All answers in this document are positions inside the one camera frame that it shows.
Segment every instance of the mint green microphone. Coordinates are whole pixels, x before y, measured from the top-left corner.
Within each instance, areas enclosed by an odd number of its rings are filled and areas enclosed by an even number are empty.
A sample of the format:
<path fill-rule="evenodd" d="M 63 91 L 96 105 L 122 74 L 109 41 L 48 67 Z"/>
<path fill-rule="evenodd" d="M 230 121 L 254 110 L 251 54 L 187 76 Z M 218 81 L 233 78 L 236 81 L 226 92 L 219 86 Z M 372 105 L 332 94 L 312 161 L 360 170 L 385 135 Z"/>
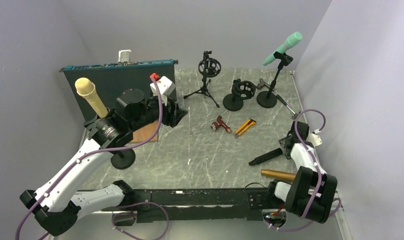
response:
<path fill-rule="evenodd" d="M 274 53 L 279 52 L 281 54 L 285 53 L 287 50 L 291 49 L 292 47 L 296 46 L 300 40 L 302 40 L 302 34 L 300 32 L 295 32 L 294 34 L 290 35 L 281 46 L 279 46 L 275 51 L 273 51 L 264 62 L 264 66 L 272 63 L 275 60 Z"/>

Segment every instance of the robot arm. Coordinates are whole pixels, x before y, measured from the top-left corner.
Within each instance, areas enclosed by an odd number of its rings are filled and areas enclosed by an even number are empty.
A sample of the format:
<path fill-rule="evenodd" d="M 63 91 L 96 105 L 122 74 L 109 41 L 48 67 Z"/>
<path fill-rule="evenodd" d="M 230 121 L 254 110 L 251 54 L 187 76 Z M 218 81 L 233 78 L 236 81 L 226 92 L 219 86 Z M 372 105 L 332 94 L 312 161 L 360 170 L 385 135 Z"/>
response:
<path fill-rule="evenodd" d="M 311 188 L 315 187 L 318 182 L 318 172 L 316 163 L 312 159 L 309 152 L 314 153 L 313 145 L 307 141 L 309 139 L 309 126 L 306 123 L 299 122 L 299 134 L 308 149 L 300 143 L 296 138 L 294 123 L 288 132 L 287 136 L 280 139 L 283 154 L 288 159 L 295 161 L 298 172 L 292 184 L 287 182 L 274 180 L 270 184 L 273 188 L 274 196 L 281 199 L 285 203 L 286 211 L 302 216 L 308 201 L 312 196 Z M 306 218 L 325 223 L 329 217 L 334 194 L 337 188 L 336 177 L 327 174 L 320 165 L 317 165 L 322 176 L 321 186 L 318 193 L 315 195 Z"/>
<path fill-rule="evenodd" d="M 170 98 L 162 96 L 167 101 L 162 105 L 162 123 L 175 127 L 187 111 L 181 110 Z M 131 166 L 135 159 L 132 149 L 104 151 L 81 160 L 79 158 L 99 149 L 125 146 L 133 139 L 134 131 L 153 123 L 159 116 L 157 96 L 145 102 L 142 91 L 126 90 L 117 98 L 116 108 L 111 109 L 104 117 L 96 116 L 84 124 L 89 131 L 89 138 L 68 163 L 36 191 L 24 191 L 20 196 L 21 201 L 30 209 L 37 199 L 45 197 L 32 212 L 37 222 L 52 236 L 66 232 L 78 219 L 94 211 L 132 204 L 134 191 L 121 180 L 103 189 L 76 193 L 88 177 L 107 160 L 111 160 L 112 165 L 118 169 Z M 73 167 L 70 171 L 47 194 L 48 189 L 53 187 L 55 181 L 71 166 Z"/>

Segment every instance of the red wire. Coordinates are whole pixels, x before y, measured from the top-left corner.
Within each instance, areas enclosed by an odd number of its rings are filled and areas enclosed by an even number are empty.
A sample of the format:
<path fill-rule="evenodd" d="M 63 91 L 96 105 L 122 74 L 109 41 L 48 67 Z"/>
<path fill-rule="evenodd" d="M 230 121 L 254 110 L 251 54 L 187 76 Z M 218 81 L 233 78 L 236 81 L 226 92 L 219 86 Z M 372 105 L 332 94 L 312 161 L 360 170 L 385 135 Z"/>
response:
<path fill-rule="evenodd" d="M 130 213 L 133 214 L 134 206 L 131 207 Z"/>
<path fill-rule="evenodd" d="M 270 215 L 277 215 L 279 212 L 281 212 L 281 210 L 283 210 L 283 208 L 284 208 L 284 203 L 283 204 L 281 204 L 281 206 L 280 206 L 280 208 L 278 209 L 278 211 L 275 211 L 275 212 L 272 212 Z"/>

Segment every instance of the black panel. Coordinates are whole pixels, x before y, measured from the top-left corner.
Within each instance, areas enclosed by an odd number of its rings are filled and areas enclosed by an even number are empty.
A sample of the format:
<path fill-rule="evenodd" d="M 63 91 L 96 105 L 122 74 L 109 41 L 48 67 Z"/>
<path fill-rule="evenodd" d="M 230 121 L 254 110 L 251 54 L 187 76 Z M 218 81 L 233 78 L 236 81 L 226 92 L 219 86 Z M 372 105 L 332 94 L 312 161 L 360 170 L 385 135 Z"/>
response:
<path fill-rule="evenodd" d="M 135 189 L 134 191 L 136 195 L 151 193 L 151 202 L 162 205 L 171 220 L 246 218 L 261 221 L 261 209 L 278 209 L 283 203 L 276 197 L 268 198 L 267 188 Z M 120 210 L 123 209 L 118 207 L 104 209 L 104 211 Z M 137 216 L 138 223 L 165 220 L 163 211 L 153 205 L 150 205 L 149 209 L 138 210 Z"/>

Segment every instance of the orange box cutter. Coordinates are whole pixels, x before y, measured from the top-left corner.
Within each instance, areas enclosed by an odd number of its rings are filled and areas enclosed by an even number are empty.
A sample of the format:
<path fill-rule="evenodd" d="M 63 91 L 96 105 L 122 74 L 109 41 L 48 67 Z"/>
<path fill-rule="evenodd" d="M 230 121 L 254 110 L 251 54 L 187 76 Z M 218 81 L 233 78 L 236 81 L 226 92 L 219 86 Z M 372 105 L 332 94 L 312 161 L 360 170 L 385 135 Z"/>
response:
<path fill-rule="evenodd" d="M 247 129 L 250 128 L 250 126 L 253 126 L 256 124 L 256 121 L 249 118 L 249 120 L 247 120 L 241 127 L 239 127 L 239 129 L 237 129 L 236 134 L 234 134 L 234 137 L 237 138 L 239 136 L 241 136 L 241 134 L 243 134 L 245 131 L 247 131 Z"/>

